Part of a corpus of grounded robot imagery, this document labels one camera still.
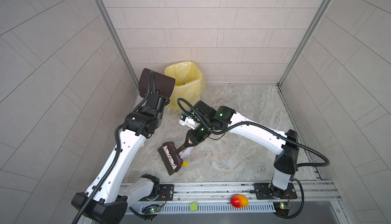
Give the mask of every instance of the tiled wall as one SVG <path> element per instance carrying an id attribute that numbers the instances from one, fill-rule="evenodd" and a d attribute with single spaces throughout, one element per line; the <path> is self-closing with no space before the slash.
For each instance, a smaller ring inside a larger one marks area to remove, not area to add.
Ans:
<path id="1" fill-rule="evenodd" d="M 136 75 L 192 60 L 207 83 L 277 83 L 322 0 L 103 0 Z"/>
<path id="2" fill-rule="evenodd" d="M 0 223 L 71 223 L 134 93 L 92 0 L 0 0 Z"/>
<path id="3" fill-rule="evenodd" d="M 355 223 L 391 223 L 391 0 L 333 0 L 282 90 Z"/>

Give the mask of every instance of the metal frame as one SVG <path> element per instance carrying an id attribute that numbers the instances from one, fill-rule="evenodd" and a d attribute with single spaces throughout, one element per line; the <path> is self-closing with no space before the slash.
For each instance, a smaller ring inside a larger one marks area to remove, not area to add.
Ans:
<path id="1" fill-rule="evenodd" d="M 118 50 L 118 53 L 120 54 L 122 60 L 124 61 L 126 69 L 129 71 L 136 86 L 138 86 L 138 80 L 137 80 L 136 73 L 134 72 L 132 66 L 130 65 L 130 62 L 126 56 L 124 47 L 121 44 L 121 41 L 115 31 L 114 25 L 110 20 L 109 14 L 107 13 L 106 8 L 105 8 L 102 0 L 93 0 L 93 1 L 95 2 L 95 5 L 99 11 L 100 16 L 102 17 L 103 22 L 105 23 L 105 25 L 110 33 L 110 36 L 113 38 L 114 45 L 115 45 L 116 49 Z"/>
<path id="2" fill-rule="evenodd" d="M 310 40 L 312 34 L 314 33 L 316 27 L 319 25 L 320 20 L 325 15 L 325 13 L 326 13 L 326 11 L 332 1 L 333 0 L 322 0 L 318 10 L 315 13 L 315 16 L 313 17 L 310 25 L 308 26 L 307 30 L 305 31 L 303 38 L 300 41 L 295 53 L 293 54 L 291 61 L 288 63 L 288 66 L 287 66 L 284 74 L 281 76 L 280 81 L 277 83 L 277 85 L 279 87 L 281 87 L 284 84 L 284 82 L 286 81 L 289 73 L 291 72 L 291 70 L 293 69 L 297 60 L 299 59 L 301 53 L 303 52 L 304 48 L 306 47 L 308 41 Z"/>
<path id="3" fill-rule="evenodd" d="M 189 203 L 197 202 L 201 207 L 199 211 L 192 213 L 260 213 L 260 212 L 275 212 L 272 208 L 272 202 L 281 202 L 280 199 L 264 199 L 257 200 L 255 193 L 250 193 L 254 190 L 254 183 L 270 183 L 270 181 L 232 181 L 232 182 L 170 182 L 174 184 L 173 201 L 167 202 L 167 209 L 164 209 L 164 214 L 181 214 L 190 213 Z M 123 183 L 120 187 L 122 190 L 127 189 L 132 183 Z M 295 202 L 301 201 L 301 193 L 299 185 L 294 182 L 294 187 L 298 198 Z M 335 202 L 336 207 L 339 207 L 338 201 L 341 197 L 333 183 L 333 181 L 301 181 L 305 194 L 305 201 L 331 201 Z M 249 207 L 243 208 L 226 208 L 227 203 L 233 195 L 242 194 L 247 197 Z M 138 210 L 147 205 L 160 201 L 138 201 L 133 205 L 133 208 Z"/>

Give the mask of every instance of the trash can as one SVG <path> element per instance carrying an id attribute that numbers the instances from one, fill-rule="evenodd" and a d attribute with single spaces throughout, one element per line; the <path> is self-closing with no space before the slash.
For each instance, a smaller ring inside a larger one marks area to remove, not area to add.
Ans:
<path id="1" fill-rule="evenodd" d="M 178 98 L 184 98 L 191 104 L 195 104 L 205 92 L 206 85 L 202 72 L 191 61 L 184 61 L 168 66 L 164 75 L 175 78 L 174 90 L 170 97 L 170 109 L 180 109 L 177 103 Z"/>

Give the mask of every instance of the marble floor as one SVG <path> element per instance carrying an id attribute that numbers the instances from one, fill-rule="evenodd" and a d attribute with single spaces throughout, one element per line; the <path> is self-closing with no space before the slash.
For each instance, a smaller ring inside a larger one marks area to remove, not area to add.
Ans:
<path id="1" fill-rule="evenodd" d="M 267 127 L 287 131 L 293 129 L 291 120 L 274 85 L 221 85 L 207 86 L 201 100 L 217 109 L 226 105 L 242 115 Z M 221 139 L 206 139 L 194 147 L 184 158 L 188 167 L 168 175 L 157 152 L 158 147 L 173 141 L 176 147 L 183 144 L 190 129 L 178 121 L 182 111 L 165 109 L 161 126 L 145 141 L 131 163 L 123 182 L 135 182 L 148 173 L 160 182 L 184 181 L 270 181 L 273 176 L 275 154 L 245 137 L 227 132 Z M 300 149 L 298 163 L 308 162 Z M 301 167 L 295 177 L 316 179 L 311 167 Z"/>

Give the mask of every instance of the brush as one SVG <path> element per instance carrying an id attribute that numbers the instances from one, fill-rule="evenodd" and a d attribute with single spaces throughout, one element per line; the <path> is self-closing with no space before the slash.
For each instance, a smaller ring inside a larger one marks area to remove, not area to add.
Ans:
<path id="1" fill-rule="evenodd" d="M 173 142 L 165 142 L 158 148 L 160 157 L 170 176 L 177 173 L 182 167 L 183 159 L 179 156 L 182 150 L 182 147 L 176 149 Z"/>

